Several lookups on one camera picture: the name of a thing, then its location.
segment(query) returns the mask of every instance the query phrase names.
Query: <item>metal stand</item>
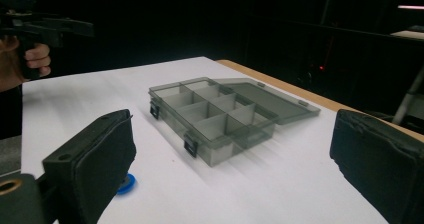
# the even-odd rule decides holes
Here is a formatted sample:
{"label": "metal stand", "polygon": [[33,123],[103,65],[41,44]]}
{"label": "metal stand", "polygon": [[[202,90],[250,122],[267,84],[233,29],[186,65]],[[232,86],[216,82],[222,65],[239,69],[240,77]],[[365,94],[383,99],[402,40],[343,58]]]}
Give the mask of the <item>metal stand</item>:
{"label": "metal stand", "polygon": [[402,123],[402,120],[405,117],[405,115],[408,113],[408,110],[411,107],[411,104],[413,103],[414,98],[417,95],[417,91],[419,90],[421,84],[423,83],[423,80],[424,80],[424,64],[421,67],[421,70],[416,76],[408,92],[406,93],[405,97],[403,98],[402,103],[400,104],[398,110],[396,111],[395,117],[392,120],[392,123],[396,125],[400,125]]}

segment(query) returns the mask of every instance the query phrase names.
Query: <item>transparent lid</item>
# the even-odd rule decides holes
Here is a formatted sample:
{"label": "transparent lid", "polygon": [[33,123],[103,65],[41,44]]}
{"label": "transparent lid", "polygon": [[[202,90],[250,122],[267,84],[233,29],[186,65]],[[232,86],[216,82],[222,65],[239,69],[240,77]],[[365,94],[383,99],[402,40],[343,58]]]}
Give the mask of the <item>transparent lid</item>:
{"label": "transparent lid", "polygon": [[308,102],[296,99],[274,88],[268,87],[264,83],[249,78],[213,80],[277,114],[279,116],[277,124],[279,125],[311,116],[317,116],[321,111]]}

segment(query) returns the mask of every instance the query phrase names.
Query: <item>hand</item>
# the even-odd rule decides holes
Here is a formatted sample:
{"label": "hand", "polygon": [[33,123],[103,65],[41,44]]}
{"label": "hand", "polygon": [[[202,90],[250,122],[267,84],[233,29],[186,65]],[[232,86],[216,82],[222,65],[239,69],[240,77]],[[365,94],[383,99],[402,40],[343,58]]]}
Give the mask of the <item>hand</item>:
{"label": "hand", "polygon": [[[19,40],[6,36],[0,40],[0,92],[12,89],[29,81],[22,76],[19,56],[16,51]],[[26,65],[38,69],[40,77],[50,74],[50,49],[45,44],[36,43],[33,49],[26,51]]]}

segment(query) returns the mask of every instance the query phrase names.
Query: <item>dark wall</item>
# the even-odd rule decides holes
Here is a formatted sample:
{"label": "dark wall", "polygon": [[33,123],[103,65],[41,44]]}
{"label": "dark wall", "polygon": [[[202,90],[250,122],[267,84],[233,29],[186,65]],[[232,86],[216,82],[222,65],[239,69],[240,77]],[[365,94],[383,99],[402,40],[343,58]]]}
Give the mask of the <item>dark wall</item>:
{"label": "dark wall", "polygon": [[36,10],[94,24],[95,37],[65,35],[52,76],[195,56],[237,55],[234,0],[38,0]]}
{"label": "dark wall", "polygon": [[394,113],[422,48],[282,21],[375,34],[423,24],[399,0],[39,0],[37,9],[92,22],[65,35],[52,77],[206,56],[230,59],[360,110]]}
{"label": "dark wall", "polygon": [[399,0],[255,0],[244,63],[359,110],[394,114],[424,61],[423,45],[379,37],[424,25],[423,13],[400,11],[398,4]]}

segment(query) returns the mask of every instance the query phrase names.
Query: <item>plastic organizer box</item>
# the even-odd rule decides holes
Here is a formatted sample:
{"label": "plastic organizer box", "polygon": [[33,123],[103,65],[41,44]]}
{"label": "plastic organizer box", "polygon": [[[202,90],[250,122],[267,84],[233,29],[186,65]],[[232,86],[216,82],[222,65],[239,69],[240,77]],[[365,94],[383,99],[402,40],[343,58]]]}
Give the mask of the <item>plastic organizer box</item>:
{"label": "plastic organizer box", "polygon": [[150,113],[209,166],[267,139],[275,124],[317,116],[320,109],[249,78],[201,77],[151,87]]}

